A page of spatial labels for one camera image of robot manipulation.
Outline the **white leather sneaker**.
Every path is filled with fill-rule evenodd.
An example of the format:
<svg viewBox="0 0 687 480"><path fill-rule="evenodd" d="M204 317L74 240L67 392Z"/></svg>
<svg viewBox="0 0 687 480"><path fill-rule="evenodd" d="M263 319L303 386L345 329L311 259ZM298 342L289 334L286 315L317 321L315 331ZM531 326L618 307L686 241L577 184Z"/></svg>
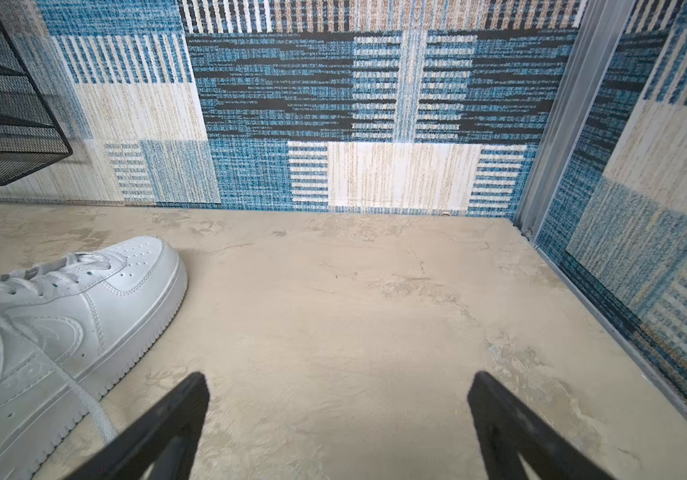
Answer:
<svg viewBox="0 0 687 480"><path fill-rule="evenodd" d="M179 253L138 236L0 274L0 479L29 479L145 356L188 285Z"/></svg>

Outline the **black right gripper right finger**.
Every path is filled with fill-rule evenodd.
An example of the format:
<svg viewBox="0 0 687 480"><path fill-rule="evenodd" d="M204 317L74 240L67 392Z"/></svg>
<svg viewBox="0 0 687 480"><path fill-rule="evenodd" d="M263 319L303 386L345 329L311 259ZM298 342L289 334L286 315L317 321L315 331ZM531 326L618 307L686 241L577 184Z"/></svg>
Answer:
<svg viewBox="0 0 687 480"><path fill-rule="evenodd" d="M489 372L479 371L467 393L489 479L609 479Z"/></svg>

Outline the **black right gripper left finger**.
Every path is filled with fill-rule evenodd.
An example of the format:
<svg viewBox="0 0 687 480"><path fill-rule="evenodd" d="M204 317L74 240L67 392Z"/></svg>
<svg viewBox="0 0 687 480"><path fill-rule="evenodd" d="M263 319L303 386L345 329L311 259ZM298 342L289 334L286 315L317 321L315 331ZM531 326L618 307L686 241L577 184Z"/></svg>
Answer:
<svg viewBox="0 0 687 480"><path fill-rule="evenodd" d="M209 404L205 376L193 372L69 474L70 479L187 479Z"/></svg>

